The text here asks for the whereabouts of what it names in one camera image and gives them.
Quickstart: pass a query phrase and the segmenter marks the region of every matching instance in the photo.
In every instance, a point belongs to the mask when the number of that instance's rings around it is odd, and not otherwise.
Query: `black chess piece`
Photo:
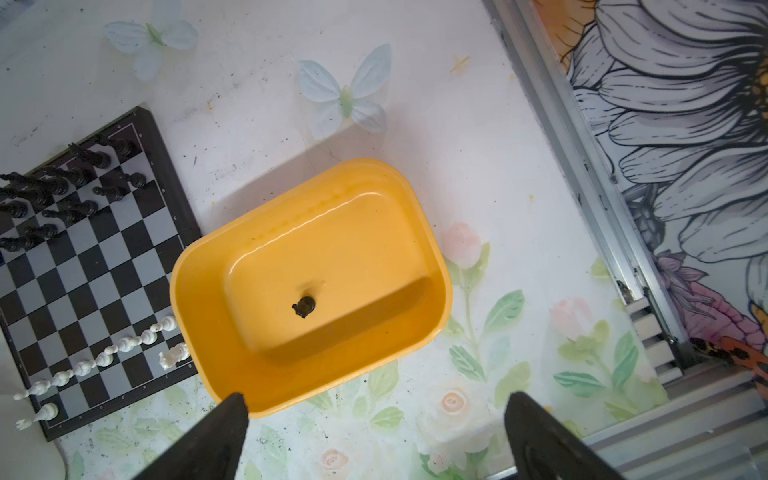
[[[133,188],[142,188],[144,185],[147,184],[147,178],[144,176],[144,174],[140,174],[138,172],[130,175],[121,174],[120,179],[127,181],[129,184],[133,186]]]
[[[120,187],[94,187],[94,193],[104,195],[110,202],[115,202],[124,197],[127,191]]]
[[[109,168],[112,163],[112,159],[103,151],[87,150],[78,144],[69,144],[69,152],[96,168]]]
[[[0,178],[8,180],[11,185],[17,187],[37,188],[47,194],[63,195],[69,190],[69,184],[63,178],[34,178],[22,175],[18,172],[2,175]]]
[[[14,218],[24,218],[27,216],[27,204],[24,202],[20,202],[18,200],[13,200],[11,202],[6,203],[5,205],[0,205],[0,212],[8,212],[11,214],[11,217]]]
[[[75,188],[84,187],[88,183],[88,176],[82,168],[70,168],[64,170],[63,168],[47,166],[40,169],[41,172],[49,177],[64,178],[69,180],[69,183],[73,184]]]
[[[105,134],[97,134],[96,143],[114,148],[114,152],[123,158],[131,158],[138,153],[136,144],[126,138],[109,138]]]

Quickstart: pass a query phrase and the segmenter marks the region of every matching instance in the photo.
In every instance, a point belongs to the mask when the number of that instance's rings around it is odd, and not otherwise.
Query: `green leaf print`
[[[368,375],[368,390],[371,392],[371,402],[375,402],[394,390],[399,380],[397,360],[373,370]]]
[[[582,399],[591,398],[605,390],[605,385],[589,373],[560,372],[554,375],[554,379]]]
[[[314,397],[307,399],[307,402],[323,411],[328,411],[333,408],[333,402],[331,401],[331,396],[328,395],[328,392],[319,393]]]
[[[482,369],[482,365],[467,352],[467,349],[463,346],[454,345],[450,348],[449,353],[451,355],[451,362],[453,366],[470,380],[476,382],[485,382],[485,371]]]
[[[244,480],[261,480],[261,471],[249,460],[245,465],[243,478]]]
[[[483,333],[498,332],[510,326],[523,313],[525,295],[522,290],[507,293],[498,299],[485,319]]]
[[[375,414],[371,419],[371,426],[378,429],[394,429],[402,422],[402,410],[397,407],[387,407]]]
[[[509,369],[506,375],[496,384],[494,390],[494,404],[497,408],[507,405],[507,400],[512,392],[528,389],[528,380],[531,378],[531,364],[520,362]]]
[[[357,399],[355,399],[355,405],[352,407],[352,414],[356,419],[362,419],[366,416],[366,413],[368,413],[368,402],[366,401],[366,397],[357,397]]]

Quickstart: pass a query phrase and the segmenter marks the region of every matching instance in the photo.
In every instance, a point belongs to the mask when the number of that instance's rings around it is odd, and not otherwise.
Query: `white pawn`
[[[40,411],[32,417],[32,420],[19,420],[16,422],[16,428],[19,430],[28,429],[33,422],[39,422],[41,420],[53,420],[58,415],[58,407],[55,403],[46,403],[40,408]]]

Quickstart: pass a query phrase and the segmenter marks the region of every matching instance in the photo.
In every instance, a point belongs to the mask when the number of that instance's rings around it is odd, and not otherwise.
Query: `white butterfly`
[[[185,20],[179,20],[180,0],[155,0],[151,23],[112,22],[104,32],[114,47],[127,54],[136,54],[134,73],[142,81],[157,76],[163,67],[165,46],[186,50],[197,44],[197,30]]]
[[[384,109],[366,97],[376,93],[389,80],[392,72],[389,44],[373,49],[360,64],[349,87],[339,88],[336,79],[316,61],[300,61],[299,65],[301,93],[319,104],[310,122],[315,139],[330,137],[349,117],[372,134],[386,130]]]

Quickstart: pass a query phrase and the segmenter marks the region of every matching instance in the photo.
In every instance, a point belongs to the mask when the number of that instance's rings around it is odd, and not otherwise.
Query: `yellow plastic bowl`
[[[357,159],[193,243],[170,299],[208,392],[257,418],[429,343],[452,287],[408,181]]]

